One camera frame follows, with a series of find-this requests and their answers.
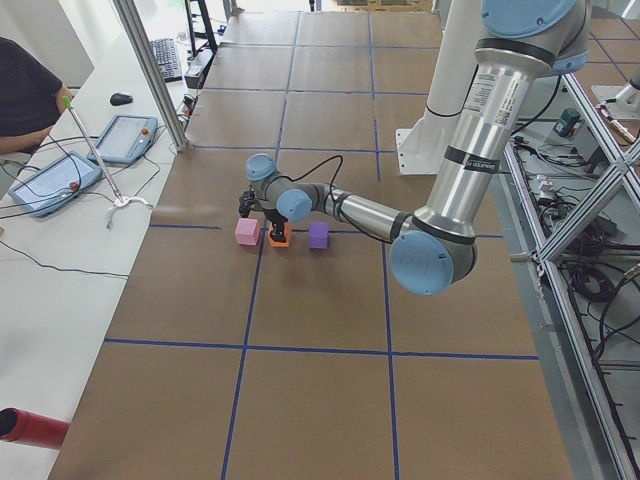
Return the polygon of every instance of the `keyboard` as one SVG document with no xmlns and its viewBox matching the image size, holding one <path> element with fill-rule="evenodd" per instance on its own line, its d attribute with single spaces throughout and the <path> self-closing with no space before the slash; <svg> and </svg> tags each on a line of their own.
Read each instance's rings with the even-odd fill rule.
<svg viewBox="0 0 640 480">
<path fill-rule="evenodd" d="M 182 68 L 175 40 L 172 38 L 151 40 L 149 46 L 156 57 L 156 63 L 160 68 L 163 80 L 165 82 L 182 80 Z"/>
</svg>

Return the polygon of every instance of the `white table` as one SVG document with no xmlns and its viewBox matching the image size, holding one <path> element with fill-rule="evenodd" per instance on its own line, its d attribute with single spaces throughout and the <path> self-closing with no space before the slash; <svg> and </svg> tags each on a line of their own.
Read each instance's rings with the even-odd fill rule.
<svg viewBox="0 0 640 480">
<path fill-rule="evenodd" d="M 172 82 L 167 86 L 174 104 L 179 105 L 186 85 Z M 112 107 L 109 98 L 116 91 L 131 93 L 133 103 Z M 99 135 L 115 114 L 152 115 L 163 124 L 124 35 L 114 42 L 73 104 L 91 135 Z M 79 134 L 68 112 L 52 130 L 56 139 Z M 82 155 L 88 152 L 84 142 L 64 145 Z M 171 138 L 164 132 L 147 153 L 158 167 L 141 159 L 115 175 L 116 183 L 124 195 L 132 196 L 159 168 L 140 193 L 155 204 L 174 155 Z M 60 156 L 57 147 L 45 147 L 30 165 L 42 167 Z M 21 178 L 29 174 L 23 172 Z M 90 191 L 114 197 L 104 180 Z M 0 201 L 1 207 L 12 204 L 8 196 Z M 27 215 L 0 220 L 5 229 L 0 240 L 42 263 L 128 274 L 151 210 L 131 204 L 115 214 L 109 231 L 105 217 L 111 205 L 97 195 L 83 195 L 44 219 Z M 0 216 L 21 211 L 3 208 Z M 45 269 L 0 245 L 0 409 L 16 407 L 71 420 L 124 285 L 121 278 Z M 0 442 L 0 476 L 44 479 L 56 455 L 53 450 Z"/>
</svg>

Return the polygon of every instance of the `red cylinder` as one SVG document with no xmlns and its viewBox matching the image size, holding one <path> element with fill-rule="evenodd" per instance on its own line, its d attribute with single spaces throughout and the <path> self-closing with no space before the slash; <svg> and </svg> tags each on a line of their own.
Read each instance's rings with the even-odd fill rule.
<svg viewBox="0 0 640 480">
<path fill-rule="evenodd" d="M 69 424 L 36 413 L 5 408 L 0 411 L 0 440 L 59 450 Z"/>
</svg>

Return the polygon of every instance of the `black shirt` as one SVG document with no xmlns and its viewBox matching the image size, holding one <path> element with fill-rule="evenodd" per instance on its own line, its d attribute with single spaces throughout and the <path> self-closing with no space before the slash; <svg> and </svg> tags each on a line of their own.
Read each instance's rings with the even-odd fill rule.
<svg viewBox="0 0 640 480">
<path fill-rule="evenodd" d="M 0 37 L 0 137 L 37 132 L 60 117 L 62 81 L 17 43 Z"/>
</svg>

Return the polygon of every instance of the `tablet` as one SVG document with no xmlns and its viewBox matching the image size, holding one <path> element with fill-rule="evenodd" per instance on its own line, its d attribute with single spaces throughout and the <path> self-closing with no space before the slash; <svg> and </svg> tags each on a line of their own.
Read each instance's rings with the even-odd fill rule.
<svg viewBox="0 0 640 480">
<path fill-rule="evenodd" d="M 102 176 L 100 167 L 76 152 L 68 152 L 9 190 L 9 196 L 36 217 L 55 212 Z"/>
<path fill-rule="evenodd" d="M 147 151 L 157 130 L 155 117 L 116 115 L 96 141 L 96 148 L 105 163 L 131 165 Z M 91 152 L 87 158 L 96 161 Z"/>
</svg>

